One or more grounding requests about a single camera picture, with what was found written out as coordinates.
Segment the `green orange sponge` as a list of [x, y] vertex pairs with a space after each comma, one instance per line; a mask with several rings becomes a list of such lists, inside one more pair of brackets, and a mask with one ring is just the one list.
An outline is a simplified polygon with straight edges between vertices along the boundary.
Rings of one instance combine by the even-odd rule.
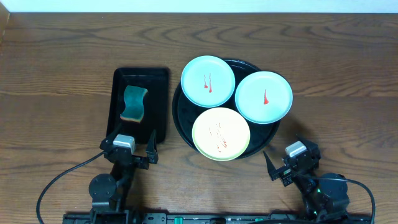
[[125, 104], [124, 111], [120, 118], [125, 121], [140, 123], [144, 117], [144, 98], [148, 90], [138, 86], [128, 85], [125, 88], [123, 99]]

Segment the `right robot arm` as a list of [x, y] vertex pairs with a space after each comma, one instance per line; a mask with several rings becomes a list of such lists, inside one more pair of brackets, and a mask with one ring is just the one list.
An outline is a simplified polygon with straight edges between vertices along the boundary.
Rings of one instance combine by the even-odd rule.
[[321, 177], [315, 175], [321, 159], [318, 144], [298, 137], [298, 141], [286, 147], [284, 165], [275, 168], [265, 155], [267, 171], [272, 181], [280, 179], [286, 187], [295, 184], [305, 207], [303, 217], [318, 223], [332, 223], [348, 219], [348, 186], [345, 178], [336, 173]]

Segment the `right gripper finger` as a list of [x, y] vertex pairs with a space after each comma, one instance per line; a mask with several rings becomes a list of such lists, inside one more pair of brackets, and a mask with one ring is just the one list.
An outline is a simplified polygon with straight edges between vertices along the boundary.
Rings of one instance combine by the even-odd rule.
[[308, 140], [308, 139], [305, 139], [303, 136], [297, 134], [296, 137], [297, 137], [297, 139], [298, 139], [300, 142], [303, 143], [303, 145], [304, 145], [307, 149], [317, 149], [317, 148], [318, 148], [318, 144], [316, 144], [316, 143], [314, 143], [314, 142], [312, 142], [312, 141], [310, 141], [310, 140]]
[[267, 166], [267, 172], [269, 174], [269, 177], [271, 178], [271, 181], [274, 181], [279, 178], [279, 171], [275, 168], [273, 165], [271, 159], [267, 155], [265, 151], [263, 151], [263, 155], [266, 159], [266, 166]]

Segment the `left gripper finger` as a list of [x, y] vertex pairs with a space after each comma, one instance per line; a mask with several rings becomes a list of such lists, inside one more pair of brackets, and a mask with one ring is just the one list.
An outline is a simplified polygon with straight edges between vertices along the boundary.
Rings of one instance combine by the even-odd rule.
[[114, 131], [106, 137], [105, 140], [106, 140], [106, 143], [107, 143], [107, 144], [112, 144], [112, 143], [113, 143], [114, 139], [115, 139], [115, 138], [117, 137], [117, 135], [120, 133], [121, 126], [122, 126], [122, 124], [119, 123], [119, 124], [115, 127]]
[[159, 155], [157, 152], [157, 145], [156, 145], [156, 136], [157, 136], [156, 130], [153, 130], [146, 147], [147, 159], [150, 164], [157, 164], [159, 160]]

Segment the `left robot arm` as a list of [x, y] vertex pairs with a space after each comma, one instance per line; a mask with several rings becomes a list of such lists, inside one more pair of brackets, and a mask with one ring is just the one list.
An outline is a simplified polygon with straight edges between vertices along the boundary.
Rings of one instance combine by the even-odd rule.
[[134, 154], [134, 138], [120, 134], [121, 125], [106, 136], [101, 144], [104, 158], [113, 163], [112, 171], [99, 174], [89, 184], [92, 198], [90, 223], [142, 223], [143, 215], [136, 208], [126, 206], [135, 171], [149, 168], [158, 162], [156, 131], [150, 134], [146, 156]]

